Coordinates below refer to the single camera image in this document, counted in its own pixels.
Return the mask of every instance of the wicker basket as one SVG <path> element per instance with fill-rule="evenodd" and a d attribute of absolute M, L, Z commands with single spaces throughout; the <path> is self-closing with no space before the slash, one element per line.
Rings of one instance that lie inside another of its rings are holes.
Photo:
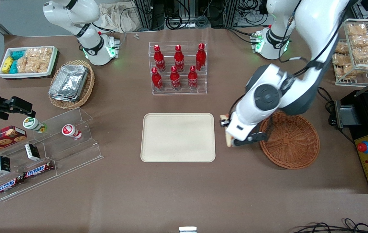
<path fill-rule="evenodd" d="M 265 131 L 269 118 L 260 126 Z M 319 154 L 320 141 L 314 127 L 302 116 L 288 116 L 284 112 L 273 114 L 273 125 L 267 141 L 260 146 L 267 157 L 275 164 L 288 169 L 306 168 Z"/>
<path fill-rule="evenodd" d="M 89 99 L 90 94 L 92 94 L 93 85 L 95 84 L 95 74 L 93 73 L 92 67 L 90 67 L 90 65 L 84 61 L 78 61 L 78 60 L 69 61 L 65 65 L 83 65 L 84 67 L 87 67 L 89 69 L 89 73 L 87 74 L 87 77 L 86 77 L 86 82 L 83 86 L 82 94 L 80 95 L 80 99 L 78 101 L 76 102 L 61 101 L 61 100 L 52 99 L 52 97 L 49 96 L 49 99 L 54 106 L 70 110 L 70 109 L 75 109 L 77 107 L 82 106 Z M 53 85 L 53 82 L 55 81 L 56 76 L 62 67 L 63 66 L 61 66 L 58 69 L 58 71 L 55 72 L 55 75 L 53 76 L 50 87 Z"/>

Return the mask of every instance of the brown tablecloth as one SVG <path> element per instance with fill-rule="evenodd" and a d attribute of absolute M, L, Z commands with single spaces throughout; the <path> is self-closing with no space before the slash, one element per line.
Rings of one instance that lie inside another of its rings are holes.
<path fill-rule="evenodd" d="M 57 66 L 85 60 L 76 38 L 5 37 L 5 47 L 56 46 Z M 148 43 L 208 41 L 208 93 L 153 96 Z M 294 33 L 285 57 L 309 58 Z M 94 119 L 93 138 L 105 157 L 82 169 L 0 203 L 0 232 L 177 232 L 197 226 L 201 233 L 290 232 L 310 222 L 340 225 L 341 218 L 368 224 L 368 186 L 354 145 L 327 124 L 325 101 L 316 97 L 303 114 L 317 129 L 320 154 L 310 167 L 289 171 L 274 165 L 259 144 L 227 148 L 219 115 L 243 91 L 254 71 L 271 61 L 224 29 L 163 30 L 128 34 L 119 59 L 92 66 L 96 82 L 82 107 Z M 284 64 L 295 72 L 304 63 Z M 6 81 L 0 94 L 31 103 L 46 120 L 64 110 L 47 96 L 50 79 Z M 321 86 L 334 99 L 353 89 L 334 85 L 332 68 Z M 209 112 L 215 117 L 216 159 L 211 163 L 145 163 L 140 155 L 142 120 L 147 113 Z M 0 120 L 0 128 L 21 125 L 24 115 Z"/>

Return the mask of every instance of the acrylic display rack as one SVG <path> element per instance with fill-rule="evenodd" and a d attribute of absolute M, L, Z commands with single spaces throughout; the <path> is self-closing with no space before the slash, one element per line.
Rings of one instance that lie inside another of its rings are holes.
<path fill-rule="evenodd" d="M 198 88 L 196 90 L 190 90 L 188 87 L 188 73 L 190 72 L 190 66 L 195 65 L 195 55 L 198 51 L 198 45 L 203 43 L 206 45 L 204 51 L 206 52 L 206 68 L 202 71 L 196 71 L 198 74 Z M 184 71 L 180 73 L 181 89 L 175 91 L 172 89 L 171 80 L 169 78 L 171 74 L 171 67 L 175 65 L 174 55 L 175 55 L 175 45 L 181 45 L 181 50 L 184 55 L 185 67 Z M 207 93 L 207 68 L 208 68 L 208 49 L 206 41 L 171 41 L 171 42 L 150 42 L 149 45 L 149 76 L 151 78 L 151 68 L 155 67 L 154 61 L 154 45 L 159 45 L 161 52 L 165 59 L 166 69 L 164 72 L 159 74 L 162 77 L 162 83 L 164 85 L 164 91 L 155 91 L 154 84 L 151 82 L 151 89 L 153 95 L 167 95 L 167 94 L 206 94 Z"/>
<path fill-rule="evenodd" d="M 95 162 L 101 155 L 98 143 L 92 138 L 88 122 L 92 118 L 82 109 L 76 108 L 42 121 L 47 125 L 47 131 L 43 134 L 26 130 L 27 136 L 32 139 L 24 140 L 9 148 L 0 151 L 1 156 L 10 158 L 11 172 L 0 174 L 0 185 L 22 175 L 23 172 L 37 168 L 48 161 L 52 161 L 54 169 L 24 180 L 23 183 L 0 193 L 0 202 L 22 195 L 40 185 L 64 176 L 83 166 Z M 82 132 L 82 138 L 73 140 L 61 133 L 66 124 L 74 125 Z M 31 143 L 37 146 L 40 160 L 33 161 L 27 158 L 24 145 Z"/>

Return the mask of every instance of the white storage tray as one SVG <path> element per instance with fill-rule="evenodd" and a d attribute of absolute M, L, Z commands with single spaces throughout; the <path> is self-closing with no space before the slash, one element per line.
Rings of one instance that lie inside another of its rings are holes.
<path fill-rule="evenodd" d="M 210 113 L 148 113 L 142 129 L 144 162 L 212 162 L 214 117 Z"/>
<path fill-rule="evenodd" d="M 30 48 L 34 48 L 34 49 L 39 49 L 41 47 L 48 47 L 48 48 L 53 48 L 53 52 L 52 52 L 52 56 L 50 58 L 50 62 L 49 62 L 49 67 L 47 68 L 47 72 L 41 72 L 41 73 L 17 73 L 17 74 L 4 74 L 1 71 L 2 66 L 4 65 L 5 59 L 8 56 L 11 56 L 11 53 L 14 51 L 21 51 L 24 50 L 26 51 L 27 49 Z M 4 79 L 25 79 L 25 78 L 37 78 L 37 77 L 43 77 L 43 76 L 49 76 L 54 68 L 54 64 L 56 61 L 56 57 L 57 57 L 57 48 L 55 46 L 38 46 L 38 47 L 21 47 L 21 48 L 9 48 L 7 49 L 7 51 L 5 52 L 4 58 L 1 62 L 1 66 L 0 66 L 0 77 L 4 78 Z"/>

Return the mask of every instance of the red aluminum bottle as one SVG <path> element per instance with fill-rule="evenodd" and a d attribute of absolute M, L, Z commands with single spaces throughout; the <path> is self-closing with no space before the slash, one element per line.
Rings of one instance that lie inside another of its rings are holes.
<path fill-rule="evenodd" d="M 184 71 L 184 55 L 183 55 L 183 52 L 181 52 L 181 45 L 179 44 L 175 46 L 174 60 L 175 60 L 175 66 L 177 67 L 177 71 L 183 72 Z"/>
<path fill-rule="evenodd" d="M 190 87 L 190 90 L 197 90 L 198 84 L 198 75 L 195 72 L 195 66 L 192 65 L 190 67 L 190 72 L 188 73 L 188 86 Z"/>
<path fill-rule="evenodd" d="M 173 65 L 171 67 L 171 78 L 172 89 L 178 91 L 181 89 L 180 74 L 177 72 L 177 68 Z"/>
<path fill-rule="evenodd" d="M 163 91 L 163 84 L 162 84 L 162 78 L 161 75 L 158 73 L 158 70 L 156 67 L 153 67 L 152 70 L 152 83 L 154 84 L 155 91 L 161 92 Z"/>
<path fill-rule="evenodd" d="M 155 65 L 158 68 L 159 72 L 164 72 L 165 71 L 165 59 L 163 58 L 163 54 L 161 52 L 161 49 L 159 48 L 159 45 L 154 45 L 154 60 L 155 60 Z"/>
<path fill-rule="evenodd" d="M 195 68 L 197 71 L 203 71 L 206 68 L 206 52 L 204 49 L 206 48 L 206 45 L 203 43 L 200 43 L 198 45 L 198 51 L 195 55 Z"/>

